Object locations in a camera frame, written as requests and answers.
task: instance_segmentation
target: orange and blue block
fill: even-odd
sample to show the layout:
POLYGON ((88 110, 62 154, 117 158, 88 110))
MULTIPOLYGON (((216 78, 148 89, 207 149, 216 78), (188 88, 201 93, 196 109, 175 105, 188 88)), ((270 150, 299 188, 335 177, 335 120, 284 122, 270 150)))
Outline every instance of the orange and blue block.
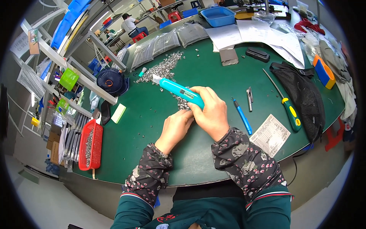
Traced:
POLYGON ((336 79, 334 78, 334 74, 328 65, 326 65, 318 55, 315 55, 313 65, 315 67, 315 71, 318 74, 320 82, 324 85, 324 87, 332 89, 336 83, 336 79))

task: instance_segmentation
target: black mesh bag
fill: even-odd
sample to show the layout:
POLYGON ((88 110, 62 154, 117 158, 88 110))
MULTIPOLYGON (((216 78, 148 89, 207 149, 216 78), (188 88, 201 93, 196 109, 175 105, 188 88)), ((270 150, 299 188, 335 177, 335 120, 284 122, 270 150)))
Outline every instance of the black mesh bag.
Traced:
POLYGON ((311 81, 314 69, 297 69, 286 62, 272 63, 270 71, 281 81, 283 87, 300 114, 310 143, 323 133, 325 112, 318 88, 311 81))

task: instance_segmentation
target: bag of metal parts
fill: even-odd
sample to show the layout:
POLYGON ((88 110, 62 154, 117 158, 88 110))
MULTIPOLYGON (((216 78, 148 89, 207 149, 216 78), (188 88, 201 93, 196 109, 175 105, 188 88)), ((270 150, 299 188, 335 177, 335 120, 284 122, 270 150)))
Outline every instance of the bag of metal parts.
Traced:
POLYGON ((153 57, 178 46, 180 46, 180 43, 177 36, 177 29, 173 29, 169 33, 163 33, 155 39, 153 57))
POLYGON ((182 26, 178 26, 177 34, 182 42, 183 48, 186 48, 188 45, 197 41, 208 38, 205 28, 197 23, 184 23, 182 26))
POLYGON ((272 63, 270 71, 280 80, 300 113, 307 138, 314 143, 323 133, 325 111, 319 89, 311 81, 314 69, 297 69, 282 62, 272 63))
POLYGON ((131 71, 134 71, 139 66, 146 64, 149 61, 152 61, 153 58, 153 50, 154 50, 154 42, 155 39, 151 39, 137 46, 135 49, 134 60, 132 62, 131 71))

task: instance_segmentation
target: red plastic stool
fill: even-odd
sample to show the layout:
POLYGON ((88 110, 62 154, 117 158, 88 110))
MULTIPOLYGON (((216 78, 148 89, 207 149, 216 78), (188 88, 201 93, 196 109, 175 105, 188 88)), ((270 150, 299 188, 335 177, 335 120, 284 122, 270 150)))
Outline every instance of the red plastic stool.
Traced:
POLYGON ((339 117, 338 117, 338 122, 339 122, 340 128, 337 131, 336 137, 333 137, 331 126, 325 131, 326 136, 328 137, 328 144, 325 145, 325 151, 327 151, 327 152, 328 152, 328 150, 330 150, 331 148, 336 146, 338 144, 338 142, 340 142, 343 139, 343 132, 344 132, 345 125, 339 117))
POLYGON ((134 41, 134 43, 136 43, 136 41, 139 41, 139 40, 143 39, 146 36, 147 36, 146 33, 141 32, 136 37, 132 38, 132 40, 134 41))
POLYGON ((177 21, 181 20, 182 18, 180 17, 178 11, 174 11, 174 12, 168 14, 168 19, 171 20, 173 23, 173 22, 177 22, 177 21))

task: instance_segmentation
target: screwdriver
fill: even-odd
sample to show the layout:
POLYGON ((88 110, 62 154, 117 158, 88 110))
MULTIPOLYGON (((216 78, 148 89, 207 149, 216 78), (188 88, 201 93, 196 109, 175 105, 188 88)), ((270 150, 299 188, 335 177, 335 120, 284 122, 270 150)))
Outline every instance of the screwdriver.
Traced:
POLYGON ((271 80, 271 82, 273 83, 273 85, 275 86, 275 88, 277 89, 277 91, 279 92, 279 94, 281 95, 281 97, 282 97, 282 104, 285 106, 288 119, 290 120, 290 123, 291 123, 291 127, 292 127, 292 129, 295 132, 298 132, 301 129, 301 122, 300 122, 300 119, 299 119, 298 115, 296 114, 296 111, 291 106, 290 101, 288 100, 288 98, 285 98, 283 96, 283 94, 278 89, 277 85, 274 83, 274 81, 272 80, 272 78, 268 75, 268 73, 266 72, 266 70, 264 70, 264 69, 262 69, 262 70, 264 71, 264 73, 266 73, 266 75, 268 76, 268 78, 271 80))

